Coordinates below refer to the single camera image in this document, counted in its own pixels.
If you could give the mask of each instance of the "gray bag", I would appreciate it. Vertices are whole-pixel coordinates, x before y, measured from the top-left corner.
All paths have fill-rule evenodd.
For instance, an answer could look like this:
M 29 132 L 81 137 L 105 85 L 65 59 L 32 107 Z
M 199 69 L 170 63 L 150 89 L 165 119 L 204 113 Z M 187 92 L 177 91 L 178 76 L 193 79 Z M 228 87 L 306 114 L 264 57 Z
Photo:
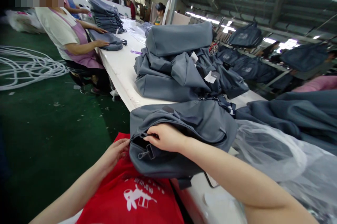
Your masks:
M 98 33 L 93 29 L 89 29 L 89 36 L 92 40 L 103 40 L 109 43 L 108 46 L 101 47 L 101 49 L 108 50 L 108 51 L 116 51 L 123 49 L 123 45 L 127 45 L 127 41 L 124 39 L 119 39 L 114 34 L 111 33 Z
M 143 140 L 147 130 L 160 123 L 224 151 L 229 151 L 237 131 L 232 116 L 212 100 L 147 105 L 131 111 L 129 154 L 134 167 L 148 177 L 177 178 L 180 189 L 190 186 L 192 176 L 202 169 L 179 153 L 162 151 Z
M 186 102 L 198 100 L 198 95 L 191 87 L 185 87 L 170 76 L 154 76 L 147 74 L 135 81 L 140 95 L 145 98 Z
M 211 91 L 186 52 L 176 56 L 172 61 L 171 76 L 182 86 L 203 88 L 208 93 Z
M 212 24 L 154 25 L 148 33 L 146 47 L 158 57 L 178 55 L 212 43 Z

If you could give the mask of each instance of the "white cord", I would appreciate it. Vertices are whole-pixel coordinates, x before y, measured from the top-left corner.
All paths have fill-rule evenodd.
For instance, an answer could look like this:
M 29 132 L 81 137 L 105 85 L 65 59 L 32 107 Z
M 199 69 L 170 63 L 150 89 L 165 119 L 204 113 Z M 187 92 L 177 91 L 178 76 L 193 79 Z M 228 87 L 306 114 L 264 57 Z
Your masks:
M 32 55 L 25 50 L 39 53 L 44 57 Z M 68 69 L 64 65 L 63 60 L 55 61 L 48 55 L 35 50 L 13 46 L 0 46 L 0 55 L 7 56 L 0 57 L 0 64 L 11 67 L 11 69 L 0 70 L 0 77 L 9 75 L 6 79 L 13 80 L 11 84 L 0 86 L 0 91 L 24 87 L 31 83 L 52 77 L 59 77 L 68 73 Z M 24 60 L 30 59 L 30 61 L 14 61 L 14 59 L 9 59 L 8 56 L 17 56 L 24 58 Z M 18 73 L 26 73 L 28 76 L 18 77 Z

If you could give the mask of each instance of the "green floor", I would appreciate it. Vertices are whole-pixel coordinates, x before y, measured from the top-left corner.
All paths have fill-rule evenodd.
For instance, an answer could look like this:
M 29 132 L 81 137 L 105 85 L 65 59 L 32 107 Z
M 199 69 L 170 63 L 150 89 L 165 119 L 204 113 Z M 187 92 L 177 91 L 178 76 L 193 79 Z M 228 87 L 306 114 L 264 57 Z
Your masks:
M 45 34 L 1 26 L 0 45 L 60 59 Z M 122 101 L 84 95 L 73 86 L 64 75 L 13 90 L 14 95 L 0 92 L 0 127 L 12 171 L 0 198 L 10 223 L 28 223 L 103 154 L 119 131 L 129 132 L 129 112 Z

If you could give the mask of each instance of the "white printed logo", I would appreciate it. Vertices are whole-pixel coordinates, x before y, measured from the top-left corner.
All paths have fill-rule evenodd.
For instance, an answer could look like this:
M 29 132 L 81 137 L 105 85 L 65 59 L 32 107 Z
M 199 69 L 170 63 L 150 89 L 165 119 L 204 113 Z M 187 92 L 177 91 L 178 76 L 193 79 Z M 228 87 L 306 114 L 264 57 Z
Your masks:
M 151 198 L 149 195 L 143 192 L 143 190 L 139 190 L 137 185 L 136 189 L 132 191 L 131 189 L 127 189 L 124 191 L 124 198 L 126 199 L 126 207 L 127 210 L 131 211 L 131 206 L 133 208 L 137 209 L 137 205 L 143 208 L 147 208 L 148 202 L 150 200 L 153 200 L 157 203 L 157 201 L 154 198 Z

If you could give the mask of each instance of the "white table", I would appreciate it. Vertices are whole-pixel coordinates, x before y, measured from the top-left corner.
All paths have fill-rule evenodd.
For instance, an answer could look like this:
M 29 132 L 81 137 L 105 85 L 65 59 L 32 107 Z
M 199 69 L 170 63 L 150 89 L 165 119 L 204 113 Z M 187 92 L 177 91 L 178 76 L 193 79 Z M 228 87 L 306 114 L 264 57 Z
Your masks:
M 138 51 L 145 45 L 135 39 L 130 33 L 117 35 L 127 40 L 127 46 L 116 52 L 108 52 L 99 49 L 104 67 L 106 68 L 115 88 L 121 99 L 124 101 L 128 110 L 131 111 L 137 107 L 150 104 L 167 104 L 170 101 L 155 100 L 143 98 L 138 93 L 134 84 L 136 73 L 133 68 L 135 58 L 138 56 L 131 50 Z M 247 102 L 255 100 L 264 100 L 261 96 L 248 91 L 247 93 L 230 100 L 237 105 L 237 108 L 246 106 Z M 185 205 L 189 215 L 195 224 L 197 223 L 246 223 L 244 214 L 239 206 L 233 205 L 233 201 L 226 197 L 226 191 L 222 187 L 211 188 L 203 173 L 197 174 L 192 178 L 192 187 L 180 191 L 177 182 L 173 180 L 175 188 Z M 211 206 L 205 203 L 205 194 L 216 195 Z

